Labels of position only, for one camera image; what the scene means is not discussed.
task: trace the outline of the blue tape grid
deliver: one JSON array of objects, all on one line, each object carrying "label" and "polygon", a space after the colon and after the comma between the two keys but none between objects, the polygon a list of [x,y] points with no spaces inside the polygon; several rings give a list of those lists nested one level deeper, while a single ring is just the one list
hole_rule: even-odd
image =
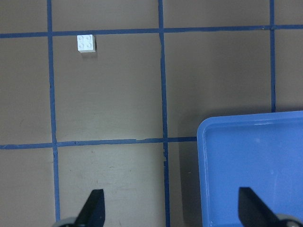
[{"label": "blue tape grid", "polygon": [[[86,31],[57,31],[52,28],[52,4],[47,0],[47,32],[31,33],[8,33],[0,34],[0,38],[22,38],[22,37],[47,37],[48,38],[48,59],[49,59],[49,82],[50,82],[50,108],[52,143],[40,144],[7,144],[0,145],[0,149],[29,149],[29,148],[53,148],[53,170],[54,170],[54,193],[55,193],[55,215],[56,220],[60,219],[59,201],[59,171],[58,171],[58,147],[66,146],[86,146],[102,144],[136,144],[136,143],[163,143],[164,148],[164,178],[165,178],[165,211],[166,226],[170,226],[169,219],[169,169],[168,169],[168,143],[196,141],[196,137],[177,137],[169,138],[167,129],[167,99],[166,99],[166,75],[165,75],[165,33],[182,32],[217,32],[217,31],[251,31],[269,30],[270,31],[270,67],[271,67],[271,111],[276,111],[276,70],[275,70],[275,30],[279,29],[303,29],[303,25],[275,25],[275,5],[274,0],[270,0],[270,23],[263,26],[220,26],[220,27],[184,27],[184,28],[164,28],[163,22],[163,2],[158,0],[159,6],[159,28],[147,29],[112,29],[112,30],[86,30]],[[162,90],[162,120],[163,138],[153,138],[145,140],[125,139],[125,140],[89,140],[89,141],[64,141],[57,142],[56,139],[56,120],[55,120],[55,97],[54,97],[54,73],[53,73],[53,37],[67,35],[108,35],[108,34],[147,34],[158,33],[161,43],[161,90]]]}]

